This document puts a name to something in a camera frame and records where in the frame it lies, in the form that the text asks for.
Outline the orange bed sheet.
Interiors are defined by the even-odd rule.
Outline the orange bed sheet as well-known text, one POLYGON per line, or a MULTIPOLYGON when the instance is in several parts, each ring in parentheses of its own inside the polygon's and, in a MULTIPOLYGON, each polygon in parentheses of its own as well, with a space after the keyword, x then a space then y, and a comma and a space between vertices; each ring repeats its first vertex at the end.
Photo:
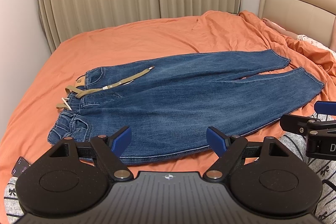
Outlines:
POLYGON ((1 189, 19 157, 36 161, 49 148, 47 140, 66 95, 65 88, 96 67, 138 60, 217 51, 272 49, 303 67, 325 84, 317 97, 335 100, 335 59, 329 51, 282 36, 255 14, 208 11, 201 16, 156 19, 78 34, 62 42, 43 65, 13 111, 1 140, 1 189))

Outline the beige padded headboard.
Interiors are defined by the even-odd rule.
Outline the beige padded headboard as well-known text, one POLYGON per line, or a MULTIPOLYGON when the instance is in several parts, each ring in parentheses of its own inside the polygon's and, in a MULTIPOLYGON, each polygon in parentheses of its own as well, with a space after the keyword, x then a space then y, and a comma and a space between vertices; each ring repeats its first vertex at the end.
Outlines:
POLYGON ((335 21, 335 0, 260 0, 258 17, 328 47, 335 21))

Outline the blue denim jeans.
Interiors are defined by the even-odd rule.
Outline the blue denim jeans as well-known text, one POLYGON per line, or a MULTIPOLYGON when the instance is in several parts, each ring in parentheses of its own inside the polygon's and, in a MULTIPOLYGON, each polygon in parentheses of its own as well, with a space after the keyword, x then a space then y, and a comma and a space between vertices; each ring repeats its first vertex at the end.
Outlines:
POLYGON ((55 144, 131 129, 126 165, 149 164, 208 150, 206 129, 249 135, 314 99, 323 82, 273 50, 194 53, 98 67, 81 90, 102 88, 154 66, 126 85, 77 99, 71 92, 49 132, 55 144))

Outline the grey patterned blanket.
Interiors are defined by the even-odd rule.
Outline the grey patterned blanket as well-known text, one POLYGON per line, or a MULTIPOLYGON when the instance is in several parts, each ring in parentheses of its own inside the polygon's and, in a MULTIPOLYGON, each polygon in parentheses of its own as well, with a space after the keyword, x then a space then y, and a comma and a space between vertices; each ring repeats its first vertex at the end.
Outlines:
POLYGON ((335 160, 306 156, 306 135, 249 142, 227 180, 198 172, 109 179, 90 141, 64 138, 4 195, 10 223, 333 223, 335 160))

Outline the dark smartphone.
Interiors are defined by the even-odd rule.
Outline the dark smartphone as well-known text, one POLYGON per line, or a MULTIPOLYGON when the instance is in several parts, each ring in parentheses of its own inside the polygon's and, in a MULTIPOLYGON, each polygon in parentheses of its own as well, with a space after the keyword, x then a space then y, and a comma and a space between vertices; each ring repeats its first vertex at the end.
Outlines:
POLYGON ((19 177, 30 166, 31 164, 24 157, 20 156, 11 171, 11 175, 19 177))

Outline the khaki webbing belt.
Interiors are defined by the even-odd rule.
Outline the khaki webbing belt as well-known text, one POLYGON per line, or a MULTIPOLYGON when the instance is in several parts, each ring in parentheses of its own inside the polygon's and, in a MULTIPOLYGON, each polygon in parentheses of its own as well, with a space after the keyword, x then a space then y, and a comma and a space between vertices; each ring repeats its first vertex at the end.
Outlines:
POLYGON ((121 79, 119 80, 118 82, 116 83, 113 83, 113 84, 110 84, 110 85, 105 85, 104 87, 102 88, 93 88, 93 89, 87 89, 87 90, 81 90, 79 87, 80 86, 84 86, 84 82, 86 80, 86 77, 85 76, 81 76, 79 77, 77 80, 76 80, 76 83, 75 85, 68 85, 66 88, 65 88, 65 91, 67 93, 67 95, 69 95, 71 92, 75 93, 76 94, 76 98, 77 99, 80 99, 82 98, 83 96, 85 95, 88 95, 88 94, 92 94, 92 93, 96 93, 96 92, 100 92, 102 90, 108 90, 108 89, 112 89, 112 88, 116 88, 118 86, 121 86, 121 85, 126 85, 128 83, 131 83, 133 82, 134 80, 146 75, 147 73, 149 73, 152 69, 154 69, 154 66, 151 66, 149 68, 146 68, 145 70, 135 74, 135 75, 132 75, 130 77, 127 77, 125 79, 121 79))

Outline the white floral pillow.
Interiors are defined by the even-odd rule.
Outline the white floral pillow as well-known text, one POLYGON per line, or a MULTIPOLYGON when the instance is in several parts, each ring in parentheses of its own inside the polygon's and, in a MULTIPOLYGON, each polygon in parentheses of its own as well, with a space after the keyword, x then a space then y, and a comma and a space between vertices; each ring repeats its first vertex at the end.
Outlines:
POLYGON ((331 53, 335 53, 333 50, 331 50, 330 48, 324 46, 322 43, 310 38, 310 37, 307 37, 306 35, 297 35, 297 40, 301 40, 301 41, 306 41, 308 42, 309 44, 313 45, 313 46, 316 46, 318 48, 321 48, 323 50, 328 50, 330 51, 331 53))

